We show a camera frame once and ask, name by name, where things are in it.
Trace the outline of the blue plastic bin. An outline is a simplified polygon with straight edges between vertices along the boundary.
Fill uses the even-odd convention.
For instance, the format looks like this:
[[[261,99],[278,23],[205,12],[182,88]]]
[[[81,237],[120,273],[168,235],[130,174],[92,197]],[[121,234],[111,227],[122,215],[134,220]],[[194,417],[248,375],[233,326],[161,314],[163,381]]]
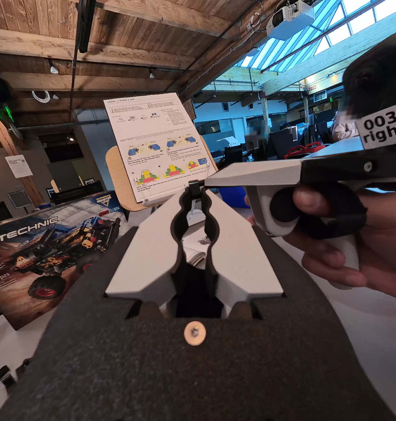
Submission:
[[[219,187],[218,191],[222,200],[230,207],[250,209],[250,206],[245,202],[246,192],[243,187]]]

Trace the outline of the paper wall notice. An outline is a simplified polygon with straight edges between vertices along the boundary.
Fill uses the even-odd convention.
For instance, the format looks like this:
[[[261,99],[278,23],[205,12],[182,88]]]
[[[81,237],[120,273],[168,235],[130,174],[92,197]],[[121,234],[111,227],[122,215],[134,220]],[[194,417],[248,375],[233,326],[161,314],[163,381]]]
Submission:
[[[6,156],[5,160],[16,179],[33,175],[24,155]]]

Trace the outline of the black long case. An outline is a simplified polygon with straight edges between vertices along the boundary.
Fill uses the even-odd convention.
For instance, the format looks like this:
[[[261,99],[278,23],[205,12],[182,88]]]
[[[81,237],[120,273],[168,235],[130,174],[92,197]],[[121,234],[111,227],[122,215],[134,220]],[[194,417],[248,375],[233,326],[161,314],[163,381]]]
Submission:
[[[59,192],[59,193],[53,192],[50,194],[50,196],[51,196],[52,203],[54,203],[55,205],[60,205],[66,202],[82,199],[92,194],[100,193],[103,191],[104,189],[101,182],[97,181],[97,182],[87,184],[82,187],[69,189],[64,192]]]

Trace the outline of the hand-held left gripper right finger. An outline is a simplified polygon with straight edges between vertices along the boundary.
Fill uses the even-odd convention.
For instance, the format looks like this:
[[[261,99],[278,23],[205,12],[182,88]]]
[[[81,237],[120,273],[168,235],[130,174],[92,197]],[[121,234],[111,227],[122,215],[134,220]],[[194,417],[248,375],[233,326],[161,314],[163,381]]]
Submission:
[[[223,304],[222,317],[237,302],[281,297],[284,290],[254,227],[209,189],[202,191],[201,205],[210,240],[206,287]]]

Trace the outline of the lego set box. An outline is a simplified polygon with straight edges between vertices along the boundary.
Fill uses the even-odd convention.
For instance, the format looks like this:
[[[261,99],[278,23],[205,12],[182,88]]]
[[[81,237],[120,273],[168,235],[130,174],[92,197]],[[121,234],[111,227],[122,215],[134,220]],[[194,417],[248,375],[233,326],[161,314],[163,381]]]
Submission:
[[[127,231],[115,191],[0,223],[0,312],[19,330],[57,307]]]

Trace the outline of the printed instruction sheet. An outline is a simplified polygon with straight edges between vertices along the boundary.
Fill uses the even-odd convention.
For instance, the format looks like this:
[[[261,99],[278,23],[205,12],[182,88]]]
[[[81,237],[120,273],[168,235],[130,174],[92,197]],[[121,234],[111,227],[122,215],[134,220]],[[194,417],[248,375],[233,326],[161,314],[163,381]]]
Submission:
[[[217,172],[176,93],[104,101],[136,203],[172,195]]]

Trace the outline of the lego instruction booklet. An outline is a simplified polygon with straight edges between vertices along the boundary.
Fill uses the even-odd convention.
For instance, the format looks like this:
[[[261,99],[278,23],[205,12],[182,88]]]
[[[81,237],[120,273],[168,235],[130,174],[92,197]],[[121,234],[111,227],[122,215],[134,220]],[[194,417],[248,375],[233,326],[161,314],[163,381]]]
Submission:
[[[203,225],[191,227],[182,239],[186,262],[191,266],[197,266],[205,260],[210,243],[211,240],[205,233]]]

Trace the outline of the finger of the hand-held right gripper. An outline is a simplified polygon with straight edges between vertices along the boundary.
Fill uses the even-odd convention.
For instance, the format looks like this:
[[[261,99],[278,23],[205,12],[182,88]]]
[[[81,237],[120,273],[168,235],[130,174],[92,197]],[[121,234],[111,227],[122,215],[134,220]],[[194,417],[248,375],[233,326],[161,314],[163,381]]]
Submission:
[[[301,161],[260,161],[230,164],[209,176],[206,187],[287,186],[300,181]]]

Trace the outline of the white ceiling projector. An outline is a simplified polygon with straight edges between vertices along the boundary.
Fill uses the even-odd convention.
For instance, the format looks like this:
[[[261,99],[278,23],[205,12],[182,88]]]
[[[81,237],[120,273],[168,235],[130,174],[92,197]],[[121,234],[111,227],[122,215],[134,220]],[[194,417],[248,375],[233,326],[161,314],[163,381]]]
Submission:
[[[315,10],[304,1],[297,1],[280,8],[266,27],[269,38],[287,40],[315,20]]]

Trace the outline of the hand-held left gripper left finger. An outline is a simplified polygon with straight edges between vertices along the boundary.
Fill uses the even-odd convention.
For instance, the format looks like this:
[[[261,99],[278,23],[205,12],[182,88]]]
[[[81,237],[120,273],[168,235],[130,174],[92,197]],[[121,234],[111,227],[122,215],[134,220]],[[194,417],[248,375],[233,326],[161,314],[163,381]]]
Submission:
[[[140,224],[106,289],[108,297],[153,301],[160,307],[185,292],[182,237],[191,205],[190,189],[185,189]]]

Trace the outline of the person's right hand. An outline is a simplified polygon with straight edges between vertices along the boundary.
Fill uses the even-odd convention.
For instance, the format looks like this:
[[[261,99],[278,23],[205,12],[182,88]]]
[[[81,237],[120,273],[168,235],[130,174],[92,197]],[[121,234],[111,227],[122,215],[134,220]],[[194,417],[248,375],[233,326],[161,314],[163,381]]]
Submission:
[[[339,285],[367,287],[396,298],[396,193],[360,189],[367,208],[364,228],[356,235],[359,270],[345,266],[344,254],[296,227],[283,239],[304,252],[301,264],[310,273]]]

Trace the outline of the black ceiling fixture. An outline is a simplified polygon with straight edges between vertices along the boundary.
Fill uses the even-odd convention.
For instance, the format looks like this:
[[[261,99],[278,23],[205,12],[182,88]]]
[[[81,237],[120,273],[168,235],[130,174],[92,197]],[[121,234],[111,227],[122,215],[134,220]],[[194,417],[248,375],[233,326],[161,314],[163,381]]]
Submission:
[[[82,54],[87,53],[96,0],[80,0],[76,5],[78,13],[75,46]]]

